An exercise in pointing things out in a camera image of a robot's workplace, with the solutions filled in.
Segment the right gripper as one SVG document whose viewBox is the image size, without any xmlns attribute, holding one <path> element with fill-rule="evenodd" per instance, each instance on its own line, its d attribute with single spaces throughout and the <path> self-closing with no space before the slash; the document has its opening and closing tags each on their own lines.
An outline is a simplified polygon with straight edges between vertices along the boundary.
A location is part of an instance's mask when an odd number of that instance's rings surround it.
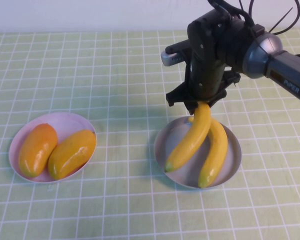
<svg viewBox="0 0 300 240">
<path fill-rule="evenodd" d="M 188 79 L 174 90 L 165 95 L 170 107 L 175 103 L 183 103 L 190 115 L 195 113 L 198 100 L 208 100 L 212 107 L 219 100 L 227 96 L 227 88 L 237 84 L 241 75 L 234 70 L 226 70 L 222 62 L 205 64 L 204 62 L 191 61 L 186 65 Z"/>
</svg>

